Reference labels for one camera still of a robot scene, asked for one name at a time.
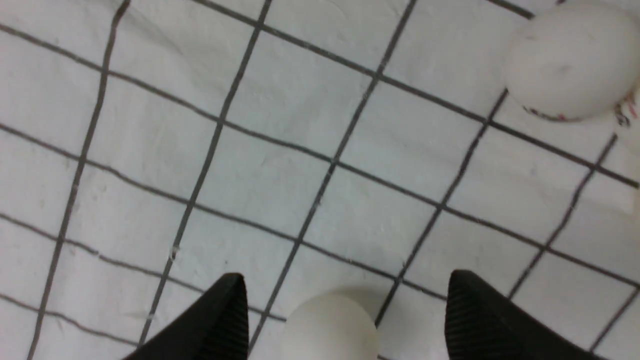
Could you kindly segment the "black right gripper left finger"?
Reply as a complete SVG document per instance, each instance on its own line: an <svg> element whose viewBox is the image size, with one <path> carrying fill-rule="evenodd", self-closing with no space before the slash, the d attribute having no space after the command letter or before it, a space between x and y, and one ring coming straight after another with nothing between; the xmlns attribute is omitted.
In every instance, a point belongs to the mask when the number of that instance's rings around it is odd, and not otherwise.
<svg viewBox="0 0 640 360"><path fill-rule="evenodd" d="M127 360L247 360L249 304L240 273L225 273Z"/></svg>

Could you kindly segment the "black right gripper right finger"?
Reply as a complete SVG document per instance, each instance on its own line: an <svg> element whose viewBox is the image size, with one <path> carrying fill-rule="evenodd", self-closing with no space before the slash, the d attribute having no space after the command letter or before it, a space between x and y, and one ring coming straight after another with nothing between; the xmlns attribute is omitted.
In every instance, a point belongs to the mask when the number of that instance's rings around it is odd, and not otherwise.
<svg viewBox="0 0 640 360"><path fill-rule="evenodd" d="M444 334L451 360L596 360L468 269L448 281Z"/></svg>

